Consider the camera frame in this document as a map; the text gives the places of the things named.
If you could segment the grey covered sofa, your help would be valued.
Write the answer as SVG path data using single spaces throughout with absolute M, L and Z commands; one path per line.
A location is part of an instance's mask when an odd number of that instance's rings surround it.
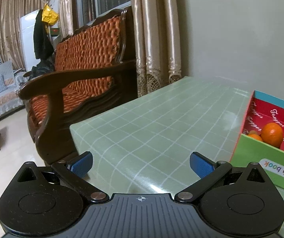
M 23 75 L 22 69 L 13 70 L 10 60 L 0 64 L 0 119 L 25 106 L 18 97 L 20 85 L 25 83 Z

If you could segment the black coat on rack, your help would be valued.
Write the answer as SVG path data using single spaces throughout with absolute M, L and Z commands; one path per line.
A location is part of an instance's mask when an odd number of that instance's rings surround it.
M 47 60 L 54 53 L 54 48 L 47 36 L 47 31 L 44 22 L 42 21 L 42 12 L 39 10 L 36 18 L 33 31 L 33 44 L 35 58 L 40 60 Z

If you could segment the lone brown chestnut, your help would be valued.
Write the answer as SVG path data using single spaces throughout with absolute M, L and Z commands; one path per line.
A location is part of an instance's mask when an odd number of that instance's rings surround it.
M 249 131 L 249 133 L 248 133 L 248 135 L 253 135 L 253 134 L 258 135 L 258 132 L 255 131 L 255 130 L 251 130 L 251 131 Z

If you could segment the large front orange mandarin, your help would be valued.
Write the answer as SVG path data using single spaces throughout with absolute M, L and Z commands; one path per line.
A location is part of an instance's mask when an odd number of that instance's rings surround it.
M 265 143 L 279 148 L 283 142 L 283 129 L 277 123 L 268 123 L 263 126 L 260 136 Z

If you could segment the green grid table mat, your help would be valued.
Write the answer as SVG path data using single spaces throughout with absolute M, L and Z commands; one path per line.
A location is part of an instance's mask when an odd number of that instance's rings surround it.
M 176 194 L 199 179 L 191 153 L 230 162 L 252 93 L 185 77 L 70 131 L 94 157 L 89 182 L 107 194 Z

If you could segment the yellow bag on rack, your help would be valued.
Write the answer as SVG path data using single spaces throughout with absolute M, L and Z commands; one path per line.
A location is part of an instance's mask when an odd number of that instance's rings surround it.
M 42 11 L 41 20 L 48 25 L 55 25 L 59 20 L 59 14 L 55 12 L 47 3 L 45 4 Z

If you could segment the small kumquat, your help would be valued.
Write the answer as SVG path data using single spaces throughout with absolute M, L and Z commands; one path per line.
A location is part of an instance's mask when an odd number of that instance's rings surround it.
M 261 141 L 261 142 L 263 141 L 263 139 L 258 134 L 252 133 L 252 134 L 248 134 L 248 136 L 250 138 L 255 139 L 255 140 L 258 140 L 258 141 Z

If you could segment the colourful cardboard box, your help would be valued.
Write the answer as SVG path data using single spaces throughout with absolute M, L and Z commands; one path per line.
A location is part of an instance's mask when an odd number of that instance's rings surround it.
M 283 142 L 279 148 L 248 136 L 255 130 L 261 134 L 264 125 L 277 123 L 283 129 Z M 231 164 L 244 167 L 257 162 L 273 183 L 284 188 L 284 100 L 260 91 L 253 91 L 243 117 L 240 135 L 230 158 Z

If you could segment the beige satin curtain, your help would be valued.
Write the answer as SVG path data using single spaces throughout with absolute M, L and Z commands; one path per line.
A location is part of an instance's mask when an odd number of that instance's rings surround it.
M 131 0 L 138 96 L 182 77 L 177 0 Z

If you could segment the white refrigerator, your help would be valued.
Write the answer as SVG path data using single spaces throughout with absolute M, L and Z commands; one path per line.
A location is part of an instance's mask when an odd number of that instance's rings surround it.
M 26 71 L 31 71 L 32 67 L 40 62 L 40 59 L 35 58 L 33 42 L 34 25 L 38 12 L 39 10 L 35 10 L 20 18 L 22 50 Z

